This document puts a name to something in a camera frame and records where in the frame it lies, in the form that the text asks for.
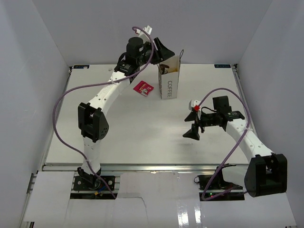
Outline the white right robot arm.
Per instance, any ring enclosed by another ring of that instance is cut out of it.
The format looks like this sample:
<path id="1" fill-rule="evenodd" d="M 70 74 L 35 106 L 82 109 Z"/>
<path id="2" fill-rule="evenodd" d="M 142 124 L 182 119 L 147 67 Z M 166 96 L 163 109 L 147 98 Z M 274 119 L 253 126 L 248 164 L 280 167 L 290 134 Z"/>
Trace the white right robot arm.
<path id="1" fill-rule="evenodd" d="M 189 102 L 186 122 L 191 129 L 183 137 L 199 140 L 206 127 L 219 126 L 230 135 L 247 158 L 246 171 L 236 173 L 236 184 L 244 187 L 251 197 L 284 193 L 287 190 L 287 158 L 266 147 L 249 128 L 244 115 L 232 110 L 227 96 L 214 97 L 214 109 L 203 112 L 198 100 Z"/>

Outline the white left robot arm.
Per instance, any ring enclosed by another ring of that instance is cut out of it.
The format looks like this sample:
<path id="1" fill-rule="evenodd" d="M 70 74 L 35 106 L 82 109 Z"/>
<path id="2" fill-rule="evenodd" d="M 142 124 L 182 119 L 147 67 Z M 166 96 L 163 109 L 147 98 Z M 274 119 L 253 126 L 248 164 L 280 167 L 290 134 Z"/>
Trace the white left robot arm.
<path id="1" fill-rule="evenodd" d="M 166 48 L 158 38 L 153 43 L 142 38 L 128 40 L 126 51 L 121 54 L 109 81 L 88 103 L 78 106 L 78 127 L 84 142 L 83 165 L 77 169 L 84 184 L 91 190 L 100 185 L 101 172 L 99 147 L 109 131 L 106 114 L 119 94 L 135 79 L 135 73 L 145 64 L 156 65 L 173 57 L 175 53 Z"/>

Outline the brown chocolate bar wrapper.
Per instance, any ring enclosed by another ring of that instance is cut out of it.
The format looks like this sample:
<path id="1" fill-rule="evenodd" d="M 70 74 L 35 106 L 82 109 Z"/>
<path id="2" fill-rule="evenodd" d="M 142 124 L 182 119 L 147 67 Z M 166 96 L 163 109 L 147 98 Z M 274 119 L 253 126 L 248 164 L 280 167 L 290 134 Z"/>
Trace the brown chocolate bar wrapper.
<path id="1" fill-rule="evenodd" d="M 159 64 L 159 72 L 161 75 L 167 74 L 170 67 L 166 64 Z"/>

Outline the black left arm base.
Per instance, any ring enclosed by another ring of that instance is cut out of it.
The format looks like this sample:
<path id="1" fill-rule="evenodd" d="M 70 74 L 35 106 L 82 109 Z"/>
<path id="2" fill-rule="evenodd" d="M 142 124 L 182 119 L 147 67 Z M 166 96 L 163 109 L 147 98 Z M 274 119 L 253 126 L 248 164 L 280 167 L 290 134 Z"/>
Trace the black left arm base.
<path id="1" fill-rule="evenodd" d="M 100 176 L 105 183 L 93 174 L 88 174 L 82 167 L 77 168 L 70 198 L 74 200 L 114 200 L 115 176 Z"/>

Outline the red snack packet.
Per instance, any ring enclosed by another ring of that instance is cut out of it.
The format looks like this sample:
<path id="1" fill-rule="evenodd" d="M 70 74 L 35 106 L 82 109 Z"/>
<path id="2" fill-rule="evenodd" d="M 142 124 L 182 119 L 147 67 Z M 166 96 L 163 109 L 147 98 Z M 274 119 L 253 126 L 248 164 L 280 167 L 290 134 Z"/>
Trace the red snack packet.
<path id="1" fill-rule="evenodd" d="M 148 96 L 148 94 L 154 89 L 154 87 L 150 84 L 148 84 L 145 81 L 140 81 L 134 88 L 133 90 L 136 91 L 137 93 L 143 95 L 143 96 Z"/>

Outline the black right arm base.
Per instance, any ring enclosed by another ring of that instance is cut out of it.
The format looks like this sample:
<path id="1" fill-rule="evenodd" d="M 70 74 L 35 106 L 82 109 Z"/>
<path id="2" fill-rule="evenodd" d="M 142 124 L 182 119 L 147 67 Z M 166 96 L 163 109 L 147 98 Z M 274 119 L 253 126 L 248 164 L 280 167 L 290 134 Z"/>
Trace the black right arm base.
<path id="1" fill-rule="evenodd" d="M 209 180 L 213 176 L 218 166 L 211 169 L 197 170 L 193 182 L 199 188 L 199 200 L 206 201 L 243 201 L 245 200 L 244 188 L 240 185 L 234 184 L 224 180 L 222 171 L 219 171 L 216 177 L 212 180 L 206 193 L 203 195 L 204 189 Z"/>

